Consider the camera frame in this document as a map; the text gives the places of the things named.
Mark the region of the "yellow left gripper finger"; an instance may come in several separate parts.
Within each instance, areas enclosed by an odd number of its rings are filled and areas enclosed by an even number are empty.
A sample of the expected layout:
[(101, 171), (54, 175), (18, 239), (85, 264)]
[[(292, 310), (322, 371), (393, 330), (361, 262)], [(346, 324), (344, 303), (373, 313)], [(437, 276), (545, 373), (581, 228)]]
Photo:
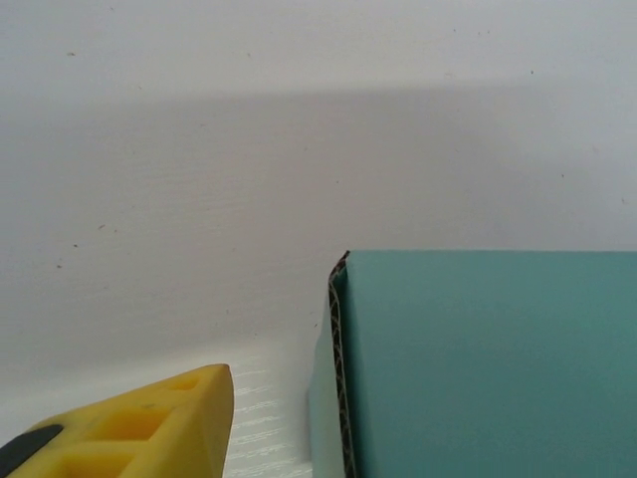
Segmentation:
[(49, 417), (1, 448), (4, 477), (220, 477), (234, 414), (209, 364)]

